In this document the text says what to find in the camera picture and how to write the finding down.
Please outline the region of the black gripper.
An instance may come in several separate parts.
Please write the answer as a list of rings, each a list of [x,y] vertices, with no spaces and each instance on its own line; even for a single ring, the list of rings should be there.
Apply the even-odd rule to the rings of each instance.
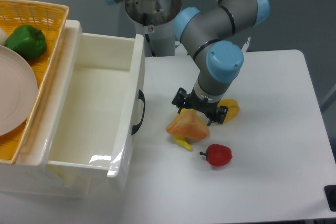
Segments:
[[[200,98],[195,89],[188,94],[185,89],[179,88],[171,104],[178,108],[180,114],[183,109],[194,109],[206,115],[208,118],[207,126],[212,123],[223,124],[226,118],[228,107],[218,106],[219,101],[214,102],[209,97]]]

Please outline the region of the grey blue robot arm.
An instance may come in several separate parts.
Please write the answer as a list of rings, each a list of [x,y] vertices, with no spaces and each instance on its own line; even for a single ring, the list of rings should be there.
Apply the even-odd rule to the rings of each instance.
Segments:
[[[182,8],[181,0],[105,0],[124,3],[135,30],[145,38],[147,56],[170,56],[179,41],[199,68],[191,92],[179,88],[172,103],[195,109],[209,123],[222,124],[228,108],[220,105],[224,93],[243,65],[243,51],[227,40],[235,33],[267,19],[269,0],[216,0],[217,7],[202,13]]]

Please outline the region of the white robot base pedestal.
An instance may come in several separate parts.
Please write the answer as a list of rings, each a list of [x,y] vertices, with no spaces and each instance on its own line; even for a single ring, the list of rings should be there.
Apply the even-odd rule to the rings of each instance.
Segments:
[[[175,55],[173,21],[181,9],[181,0],[125,1],[125,11],[136,33],[144,37],[146,57]]]

